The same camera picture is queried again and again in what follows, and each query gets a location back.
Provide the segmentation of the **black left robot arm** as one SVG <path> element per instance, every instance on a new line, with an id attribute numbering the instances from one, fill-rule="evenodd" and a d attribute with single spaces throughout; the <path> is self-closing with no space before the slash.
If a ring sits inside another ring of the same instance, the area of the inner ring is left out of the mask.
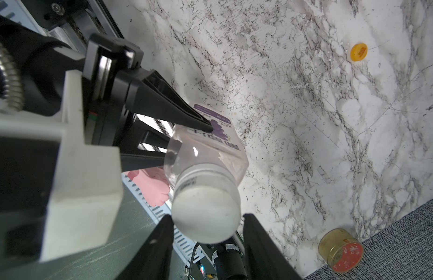
<path id="1" fill-rule="evenodd" d="M 209 120 L 189 106 L 154 70 L 141 67 L 144 57 L 137 45 L 94 33 L 82 55 L 66 43 L 43 36 L 0 15 L 0 96 L 45 117 L 61 109 L 67 85 L 65 74 L 78 70 L 83 118 L 95 118 L 92 144 L 118 147 L 123 171 L 161 166 L 161 152 L 139 150 L 146 143 L 159 148 L 169 138 L 138 115 L 210 133 Z"/>

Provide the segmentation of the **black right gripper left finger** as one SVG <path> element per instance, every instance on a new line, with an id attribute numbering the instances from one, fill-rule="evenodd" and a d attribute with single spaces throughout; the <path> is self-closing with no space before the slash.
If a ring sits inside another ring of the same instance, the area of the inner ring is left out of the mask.
<path id="1" fill-rule="evenodd" d="M 174 223 L 164 215 L 118 280 L 167 280 L 173 250 Z"/>

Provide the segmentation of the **clear bottle purple label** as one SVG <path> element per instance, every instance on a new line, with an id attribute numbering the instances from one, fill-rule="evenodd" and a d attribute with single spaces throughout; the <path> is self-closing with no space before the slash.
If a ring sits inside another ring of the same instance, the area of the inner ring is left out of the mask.
<path id="1" fill-rule="evenodd" d="M 248 157 L 231 119 L 223 113 L 195 103 L 193 108 L 205 117 L 213 130 L 175 125 L 164 161 L 165 176 L 173 188 L 189 168 L 206 165 L 210 170 L 226 170 L 239 187 L 249 167 Z"/>

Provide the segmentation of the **round gold tin red lid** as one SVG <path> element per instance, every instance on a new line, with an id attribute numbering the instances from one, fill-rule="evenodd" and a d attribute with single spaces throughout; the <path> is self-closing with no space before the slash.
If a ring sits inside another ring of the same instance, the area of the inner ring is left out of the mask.
<path id="1" fill-rule="evenodd" d="M 335 273 L 344 274 L 360 263 L 364 248 L 345 229 L 337 228 L 323 236 L 318 252 Z"/>

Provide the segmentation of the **pink cat paw stick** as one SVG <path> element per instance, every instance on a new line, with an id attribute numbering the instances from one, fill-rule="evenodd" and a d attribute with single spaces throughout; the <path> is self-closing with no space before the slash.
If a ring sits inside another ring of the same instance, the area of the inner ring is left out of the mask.
<path id="1" fill-rule="evenodd" d="M 171 188 L 162 167 L 132 170 L 124 174 L 137 185 L 150 206 L 163 206 L 169 200 Z"/>

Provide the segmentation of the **yellow bottle cap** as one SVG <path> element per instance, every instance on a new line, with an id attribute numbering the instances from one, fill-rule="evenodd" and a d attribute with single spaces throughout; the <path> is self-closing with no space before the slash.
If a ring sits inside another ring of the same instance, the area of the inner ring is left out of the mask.
<path id="1" fill-rule="evenodd" d="M 362 61 L 368 53 L 368 46 L 365 43 L 354 45 L 350 51 L 350 59 L 353 62 Z"/>

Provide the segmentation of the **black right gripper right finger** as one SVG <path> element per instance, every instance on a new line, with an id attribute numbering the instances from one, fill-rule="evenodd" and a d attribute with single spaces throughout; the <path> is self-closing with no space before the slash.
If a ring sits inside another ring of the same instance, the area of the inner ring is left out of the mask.
<path id="1" fill-rule="evenodd" d="M 250 280 L 300 280 L 253 214 L 244 214 L 245 263 Z"/>

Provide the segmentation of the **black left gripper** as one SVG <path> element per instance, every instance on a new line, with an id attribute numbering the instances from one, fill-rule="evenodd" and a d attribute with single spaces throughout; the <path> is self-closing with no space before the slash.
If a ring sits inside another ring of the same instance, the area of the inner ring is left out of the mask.
<path id="1" fill-rule="evenodd" d="M 97 115 L 92 144 L 115 145 L 125 100 L 126 109 L 132 113 L 212 132 L 211 122 L 188 105 L 157 71 L 138 71 L 130 85 L 117 77 L 120 71 L 139 69 L 143 56 L 142 49 L 123 38 L 100 33 L 90 36 L 82 81 L 84 114 Z M 139 145 L 166 149 L 169 141 L 168 136 L 135 117 L 119 138 L 122 171 L 163 166 L 164 152 L 142 150 Z"/>

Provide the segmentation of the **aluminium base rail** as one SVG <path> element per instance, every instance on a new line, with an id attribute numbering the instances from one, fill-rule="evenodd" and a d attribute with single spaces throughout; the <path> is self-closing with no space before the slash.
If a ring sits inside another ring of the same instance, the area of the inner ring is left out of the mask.
<path id="1" fill-rule="evenodd" d="M 0 15 L 82 55 L 94 33 L 125 39 L 103 1 L 0 1 Z M 0 114 L 24 112 L 17 101 L 0 96 Z M 91 145 L 94 127 L 84 119 Z M 54 141 L 0 136 L 0 273 L 40 262 L 58 152 Z"/>

